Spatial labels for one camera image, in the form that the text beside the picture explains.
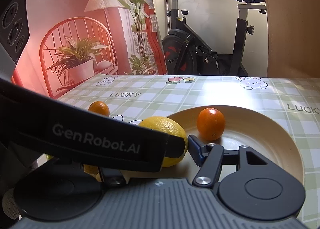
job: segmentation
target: exercise bike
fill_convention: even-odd
[[[265,0],[237,1],[247,4],[238,5],[239,17],[233,54],[220,54],[212,50],[186,24],[188,10],[181,10],[183,18],[179,18],[178,0],[172,0],[171,10],[167,12],[167,16],[171,18],[171,29],[162,41],[169,75],[248,76],[241,63],[246,35],[254,33],[254,26],[248,26],[248,10],[260,10],[259,13],[262,14],[266,14],[267,11],[265,5],[251,4]]]

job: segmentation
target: round plate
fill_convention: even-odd
[[[205,108],[215,108],[226,118],[226,128],[220,139],[214,141],[226,150],[238,150],[241,145],[248,145],[286,170],[301,183],[304,182],[304,167],[300,152],[291,136],[275,121],[267,116],[241,107],[228,105],[201,106],[169,115],[186,131],[187,135],[199,137],[196,128],[198,114]],[[196,166],[187,152],[183,160],[175,166],[162,168],[160,172],[123,171],[126,179],[130,177],[169,178],[186,177],[190,182],[197,174]],[[223,166],[220,181],[236,171],[236,165]]]

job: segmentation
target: white flower pot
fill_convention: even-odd
[[[71,78],[75,83],[79,83],[94,76],[93,61],[89,60],[81,65],[68,69]]]

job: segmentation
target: gray ribbed surface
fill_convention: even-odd
[[[211,191],[191,186],[186,179],[134,179],[110,190],[81,217],[57,223],[23,218],[12,229],[298,229],[294,218],[255,223],[228,213]]]

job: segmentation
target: floor lamp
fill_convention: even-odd
[[[109,33],[111,35],[109,22],[108,22],[108,17],[107,17],[107,12],[106,12],[105,9],[106,8],[110,8],[110,7],[121,7],[121,6],[122,5],[117,0],[89,0],[88,3],[87,3],[87,6],[84,9],[84,12],[103,9],[104,16],[106,18],[107,29],[109,30]],[[116,51],[115,51],[115,46],[113,44],[112,37],[111,37],[111,45],[112,45],[113,54],[114,54],[114,56],[116,58]]]

